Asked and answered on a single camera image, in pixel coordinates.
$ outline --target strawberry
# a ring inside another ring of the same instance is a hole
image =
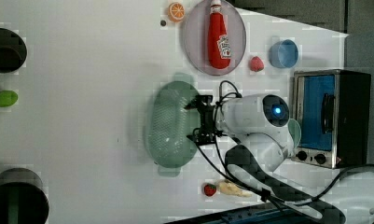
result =
[[[265,66],[263,65],[263,62],[259,57],[254,57],[251,60],[250,67],[254,72],[259,72],[262,71]]]
[[[216,186],[212,184],[204,185],[204,194],[208,197],[213,196],[216,193]]]

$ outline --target blue cup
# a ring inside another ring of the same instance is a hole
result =
[[[271,65],[278,68],[290,68],[298,61],[298,47],[292,40],[280,41],[270,48]]]

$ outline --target small oven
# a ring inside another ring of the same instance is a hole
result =
[[[296,72],[293,118],[301,139],[292,161],[341,168],[367,163],[370,75]]]

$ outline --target toy orange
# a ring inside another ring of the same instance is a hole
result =
[[[169,5],[169,19],[174,22],[179,22],[184,18],[184,7],[180,3],[171,3]]]

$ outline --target ketchup bottle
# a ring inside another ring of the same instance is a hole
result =
[[[221,14],[221,0],[213,0],[207,39],[209,61],[212,67],[223,69],[230,64],[230,44]]]

